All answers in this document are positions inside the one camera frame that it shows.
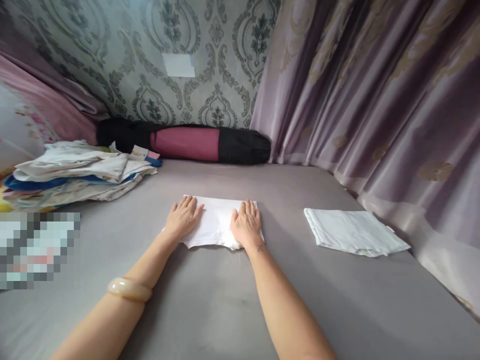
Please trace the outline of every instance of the stack of folded clothes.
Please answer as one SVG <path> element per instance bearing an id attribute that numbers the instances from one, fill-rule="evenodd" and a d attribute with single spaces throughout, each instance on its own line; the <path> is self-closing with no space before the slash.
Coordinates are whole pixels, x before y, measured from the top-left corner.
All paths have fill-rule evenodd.
<path id="1" fill-rule="evenodd" d="M 5 179 L 3 200 L 14 212 L 51 211 L 83 200 L 111 201 L 157 173 L 148 161 L 108 152 L 84 140 L 45 145 L 45 153 L 17 165 Z"/>

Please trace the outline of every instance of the wallpaper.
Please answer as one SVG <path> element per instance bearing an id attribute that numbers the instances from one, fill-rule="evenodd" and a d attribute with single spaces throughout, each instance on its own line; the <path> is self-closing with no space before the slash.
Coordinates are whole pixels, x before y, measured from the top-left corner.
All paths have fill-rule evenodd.
<path id="1" fill-rule="evenodd" d="M 280 0 L 4 0 L 14 26 L 113 115 L 248 128 Z M 162 53 L 191 54 L 168 77 Z"/>

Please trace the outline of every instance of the blue cloth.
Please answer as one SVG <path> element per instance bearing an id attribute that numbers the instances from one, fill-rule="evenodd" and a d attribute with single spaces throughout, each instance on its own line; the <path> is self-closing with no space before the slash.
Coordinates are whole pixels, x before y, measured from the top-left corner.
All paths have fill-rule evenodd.
<path id="1" fill-rule="evenodd" d="M 146 157 L 145 161 L 148 161 L 152 166 L 158 168 L 162 166 L 162 159 L 154 159 L 151 157 Z"/>
<path id="2" fill-rule="evenodd" d="M 135 177 L 135 173 L 131 173 L 130 176 L 127 177 L 122 182 L 124 183 L 124 182 L 130 181 L 134 177 Z M 47 189 L 55 188 L 57 186 L 65 184 L 67 181 L 72 181 L 72 180 L 82 180 L 87 183 L 102 184 L 102 185 L 116 184 L 114 182 L 103 180 L 95 175 L 78 176 L 78 177 L 57 177 L 49 181 L 37 182 L 37 181 L 17 180 L 11 174 L 5 179 L 5 181 L 3 182 L 3 185 L 9 189 L 17 190 L 17 191 L 36 191 L 36 190 L 47 190 Z"/>

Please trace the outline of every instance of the gray bed sheet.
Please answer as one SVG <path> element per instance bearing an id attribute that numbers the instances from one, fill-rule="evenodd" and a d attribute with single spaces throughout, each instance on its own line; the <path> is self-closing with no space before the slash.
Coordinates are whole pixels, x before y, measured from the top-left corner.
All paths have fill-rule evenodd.
<path id="1" fill-rule="evenodd" d="M 480 359 L 480 326 L 408 252 L 319 247 L 305 207 L 363 208 L 315 167 L 166 160 L 112 202 L 83 202 L 73 255 L 34 290 L 0 293 L 0 359 L 46 359 L 164 226 L 183 194 L 256 200 L 275 260 L 339 359 Z M 277 359 L 243 250 L 179 245 L 121 359 Z"/>

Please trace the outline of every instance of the bracelet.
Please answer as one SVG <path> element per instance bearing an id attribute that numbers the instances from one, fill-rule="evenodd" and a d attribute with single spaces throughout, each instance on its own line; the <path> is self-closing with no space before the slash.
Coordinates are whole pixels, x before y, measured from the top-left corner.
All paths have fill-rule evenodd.
<path id="1" fill-rule="evenodd" d="M 152 297 L 152 290 L 123 277 L 116 277 L 110 281 L 108 291 L 122 298 L 143 303 Z"/>

